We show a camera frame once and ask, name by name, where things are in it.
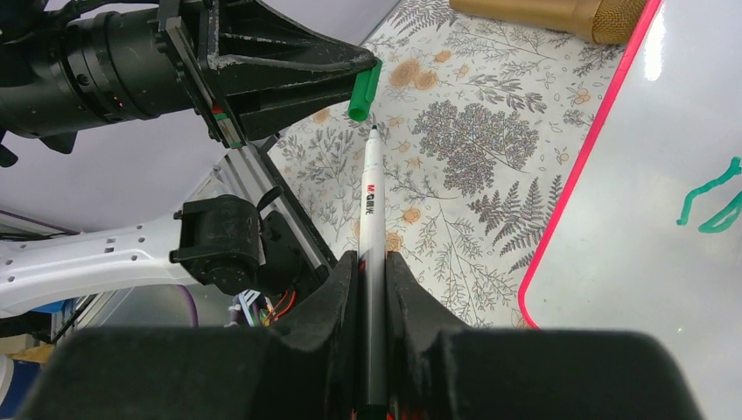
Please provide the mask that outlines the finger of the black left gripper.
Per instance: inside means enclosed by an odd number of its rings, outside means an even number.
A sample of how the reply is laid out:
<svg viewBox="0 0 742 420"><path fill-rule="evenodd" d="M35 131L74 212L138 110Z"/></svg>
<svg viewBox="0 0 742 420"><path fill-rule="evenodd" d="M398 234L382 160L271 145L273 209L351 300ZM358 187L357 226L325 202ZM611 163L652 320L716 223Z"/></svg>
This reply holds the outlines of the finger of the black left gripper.
<svg viewBox="0 0 742 420"><path fill-rule="evenodd" d="M199 49L204 70L265 67L355 75L378 63L368 49L311 30L263 1L212 1Z"/></svg>
<svg viewBox="0 0 742 420"><path fill-rule="evenodd" d="M359 69L222 71L222 141L259 140L350 98Z"/></svg>

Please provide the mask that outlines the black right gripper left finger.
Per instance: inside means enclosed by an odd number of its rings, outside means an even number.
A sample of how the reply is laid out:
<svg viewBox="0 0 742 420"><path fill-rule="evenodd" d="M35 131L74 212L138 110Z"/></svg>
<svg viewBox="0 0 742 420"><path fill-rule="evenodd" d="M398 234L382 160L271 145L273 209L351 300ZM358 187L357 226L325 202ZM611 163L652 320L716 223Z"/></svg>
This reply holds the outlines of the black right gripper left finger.
<svg viewBox="0 0 742 420"><path fill-rule="evenodd" d="M269 327L88 328L58 347L21 419L348 419L358 256Z"/></svg>

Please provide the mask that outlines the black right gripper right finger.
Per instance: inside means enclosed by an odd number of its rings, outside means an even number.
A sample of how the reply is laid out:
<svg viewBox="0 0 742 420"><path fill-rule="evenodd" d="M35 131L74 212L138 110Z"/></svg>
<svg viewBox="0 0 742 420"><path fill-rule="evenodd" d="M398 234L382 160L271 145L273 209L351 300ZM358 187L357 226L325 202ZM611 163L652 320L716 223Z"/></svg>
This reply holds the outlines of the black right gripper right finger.
<svg viewBox="0 0 742 420"><path fill-rule="evenodd" d="M698 419L669 352L639 332L472 327L386 259L388 391L405 419Z"/></svg>

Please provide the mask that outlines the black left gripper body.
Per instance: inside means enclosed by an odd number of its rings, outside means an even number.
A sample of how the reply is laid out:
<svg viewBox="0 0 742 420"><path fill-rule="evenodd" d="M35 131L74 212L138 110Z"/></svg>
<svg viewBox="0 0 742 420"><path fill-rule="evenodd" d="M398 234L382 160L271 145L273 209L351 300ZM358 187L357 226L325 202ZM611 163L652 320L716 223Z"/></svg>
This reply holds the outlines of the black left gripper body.
<svg viewBox="0 0 742 420"><path fill-rule="evenodd" d="M222 42L238 40L238 24L255 15L254 1L158 1L150 24L209 136L229 149L256 139L242 120L250 106L236 98L252 88L256 73L253 63L227 52Z"/></svg>

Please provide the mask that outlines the green marker cap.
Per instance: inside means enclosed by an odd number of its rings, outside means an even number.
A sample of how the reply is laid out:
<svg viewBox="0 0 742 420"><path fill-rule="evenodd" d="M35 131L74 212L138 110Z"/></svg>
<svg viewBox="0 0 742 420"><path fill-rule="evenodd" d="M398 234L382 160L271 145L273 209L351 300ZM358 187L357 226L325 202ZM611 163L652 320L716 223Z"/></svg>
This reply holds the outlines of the green marker cap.
<svg viewBox="0 0 742 420"><path fill-rule="evenodd" d="M347 115L351 120L364 122L368 119L370 109L375 100L382 66L383 62L377 59L372 68L356 76L347 108Z"/></svg>

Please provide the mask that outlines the pink framed whiteboard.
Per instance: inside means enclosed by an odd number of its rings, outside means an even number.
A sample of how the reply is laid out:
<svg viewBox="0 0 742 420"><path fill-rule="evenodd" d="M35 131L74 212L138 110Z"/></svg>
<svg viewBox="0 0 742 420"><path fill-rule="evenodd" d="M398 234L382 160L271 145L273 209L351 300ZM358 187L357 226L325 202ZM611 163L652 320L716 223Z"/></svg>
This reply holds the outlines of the pink framed whiteboard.
<svg viewBox="0 0 742 420"><path fill-rule="evenodd" d="M518 299L657 338L706 418L740 418L740 2L647 3Z"/></svg>

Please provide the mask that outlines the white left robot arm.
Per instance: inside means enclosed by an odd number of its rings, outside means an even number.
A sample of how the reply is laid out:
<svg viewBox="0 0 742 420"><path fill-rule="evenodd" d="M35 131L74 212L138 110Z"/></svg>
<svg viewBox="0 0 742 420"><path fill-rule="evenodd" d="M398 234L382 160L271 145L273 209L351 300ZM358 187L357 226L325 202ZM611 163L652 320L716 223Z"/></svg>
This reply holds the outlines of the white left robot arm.
<svg viewBox="0 0 742 420"><path fill-rule="evenodd" d="M1 315L160 284L277 291L260 208L191 200L207 176L200 139L254 142L351 98L380 61L259 1L1 5L1 131L43 144L1 150L1 195L43 203L79 234L3 241Z"/></svg>

